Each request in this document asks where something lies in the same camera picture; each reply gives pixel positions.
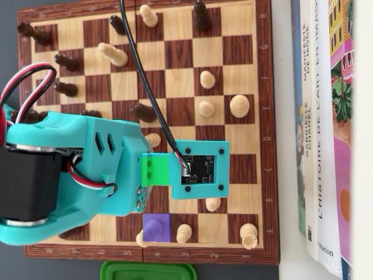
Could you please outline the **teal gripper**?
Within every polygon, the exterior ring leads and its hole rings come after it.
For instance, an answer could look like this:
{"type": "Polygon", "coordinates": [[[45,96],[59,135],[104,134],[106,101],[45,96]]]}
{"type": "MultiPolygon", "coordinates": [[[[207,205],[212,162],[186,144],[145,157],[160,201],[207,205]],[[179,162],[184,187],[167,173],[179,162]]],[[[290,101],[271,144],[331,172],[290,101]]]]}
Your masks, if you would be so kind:
{"type": "Polygon", "coordinates": [[[140,125],[132,121],[86,117],[87,137],[84,147],[84,175],[98,182],[117,185],[109,198],[101,197],[98,214],[126,216],[141,212],[136,204],[142,199],[140,157],[150,150],[140,125]]]}

